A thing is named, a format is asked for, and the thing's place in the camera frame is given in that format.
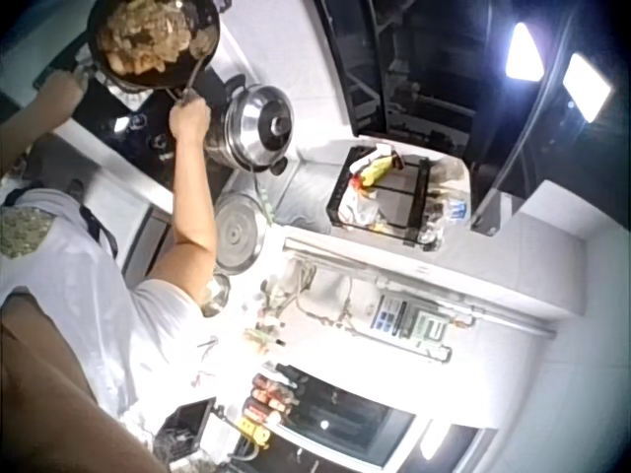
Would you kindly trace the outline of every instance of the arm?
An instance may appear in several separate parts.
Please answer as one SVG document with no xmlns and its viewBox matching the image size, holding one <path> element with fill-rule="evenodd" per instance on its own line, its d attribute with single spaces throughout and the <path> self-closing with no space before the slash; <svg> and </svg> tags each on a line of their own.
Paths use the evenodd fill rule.
<svg viewBox="0 0 631 473">
<path fill-rule="evenodd" d="M 198 304 L 215 267 L 217 232 L 206 176 L 203 140 L 210 124 L 204 99 L 176 105 L 170 125 L 176 139 L 174 183 L 175 246 L 156 264 L 150 279 L 178 286 Z"/>
<path fill-rule="evenodd" d="M 38 138 L 66 122 L 84 91 L 68 72 L 54 72 L 34 101 L 0 126 L 0 176 Z"/>
</svg>

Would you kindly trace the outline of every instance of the black stovetop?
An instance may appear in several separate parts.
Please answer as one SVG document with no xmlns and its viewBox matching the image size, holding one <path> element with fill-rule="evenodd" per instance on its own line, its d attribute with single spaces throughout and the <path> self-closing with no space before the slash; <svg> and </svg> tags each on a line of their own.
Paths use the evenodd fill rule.
<svg viewBox="0 0 631 473">
<path fill-rule="evenodd" d="M 73 72 L 78 65 L 76 56 L 85 45 L 86 34 L 83 33 L 53 59 L 37 77 L 34 87 L 39 89 L 53 70 Z M 174 98 L 168 91 L 154 91 L 134 111 L 113 95 L 108 86 L 111 84 L 91 78 L 73 118 L 129 163 L 172 190 L 175 139 L 169 129 L 169 113 Z M 223 105 L 228 100 L 223 81 L 212 69 L 199 74 L 193 88 L 211 107 Z M 127 126 L 116 127 L 117 120 L 119 125 L 127 123 Z M 209 160 L 207 163 L 211 194 L 216 200 L 233 170 Z"/>
</svg>

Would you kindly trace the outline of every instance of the gas stove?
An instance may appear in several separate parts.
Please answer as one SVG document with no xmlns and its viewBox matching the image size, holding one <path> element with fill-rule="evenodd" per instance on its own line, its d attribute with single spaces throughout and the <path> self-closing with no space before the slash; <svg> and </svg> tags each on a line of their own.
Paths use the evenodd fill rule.
<svg viewBox="0 0 631 473">
<path fill-rule="evenodd" d="M 173 189 L 175 139 L 169 129 L 169 113 L 179 90 L 125 91 L 108 79 L 93 63 L 86 34 L 79 35 L 37 77 L 39 89 L 54 70 L 74 72 L 78 67 L 95 71 L 73 118 L 99 140 L 118 152 L 168 190 Z M 197 76 L 193 89 L 210 107 L 228 100 L 223 81 L 207 69 Z M 215 200 L 233 170 L 209 163 L 211 193 Z"/>
</svg>

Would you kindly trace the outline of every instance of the food in pan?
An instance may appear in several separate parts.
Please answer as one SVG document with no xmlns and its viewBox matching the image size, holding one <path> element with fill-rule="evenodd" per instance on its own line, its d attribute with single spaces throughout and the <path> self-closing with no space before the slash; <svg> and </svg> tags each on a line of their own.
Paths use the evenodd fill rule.
<svg viewBox="0 0 631 473">
<path fill-rule="evenodd" d="M 97 42 L 118 75 L 165 72 L 189 47 L 200 59 L 219 40 L 216 28 L 192 34 L 193 26 L 181 1 L 123 1 L 100 29 Z"/>
</svg>

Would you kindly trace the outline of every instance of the frying pan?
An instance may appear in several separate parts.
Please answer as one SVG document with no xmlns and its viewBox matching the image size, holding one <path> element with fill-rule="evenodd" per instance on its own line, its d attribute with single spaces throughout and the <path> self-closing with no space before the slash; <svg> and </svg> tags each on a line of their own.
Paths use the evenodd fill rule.
<svg viewBox="0 0 631 473">
<path fill-rule="evenodd" d="M 189 50 L 179 54 L 177 62 L 167 63 L 165 72 L 152 69 L 140 75 L 126 74 L 121 76 L 109 67 L 109 61 L 99 49 L 97 35 L 99 30 L 106 25 L 107 19 L 114 9 L 128 0 L 97 0 L 88 17 L 88 46 L 95 63 L 101 71 L 115 83 L 129 90 L 143 89 L 172 89 L 184 86 L 191 77 L 198 61 L 191 56 Z M 213 0 L 182 0 L 182 11 L 186 15 L 189 25 L 192 26 L 193 37 L 197 30 L 208 27 L 217 29 L 217 42 L 201 60 L 201 67 L 205 68 L 212 59 L 219 45 L 220 22 L 219 13 Z"/>
</svg>

